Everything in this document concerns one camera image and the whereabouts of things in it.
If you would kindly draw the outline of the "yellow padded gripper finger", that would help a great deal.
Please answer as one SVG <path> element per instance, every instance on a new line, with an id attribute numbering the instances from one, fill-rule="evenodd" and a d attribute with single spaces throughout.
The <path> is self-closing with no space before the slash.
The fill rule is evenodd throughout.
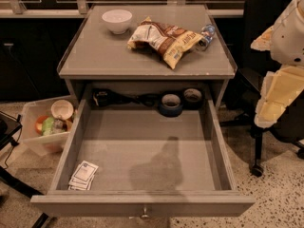
<path id="1" fill-rule="evenodd" d="M 273 27 L 267 28 L 261 35 L 259 35 L 251 44 L 251 49 L 258 51 L 266 51 L 270 49 L 271 37 Z"/>
<path id="2" fill-rule="evenodd" d="M 304 67 L 283 65 L 268 72 L 263 80 L 261 97 L 256 105 L 255 124 L 268 128 L 304 90 Z"/>

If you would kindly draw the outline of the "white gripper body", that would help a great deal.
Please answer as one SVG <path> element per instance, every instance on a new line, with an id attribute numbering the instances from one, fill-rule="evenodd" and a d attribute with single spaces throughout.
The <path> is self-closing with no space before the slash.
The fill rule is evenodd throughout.
<path id="1" fill-rule="evenodd" d="M 292 0 L 275 20 L 271 57 L 283 65 L 304 65 L 304 0 Z"/>

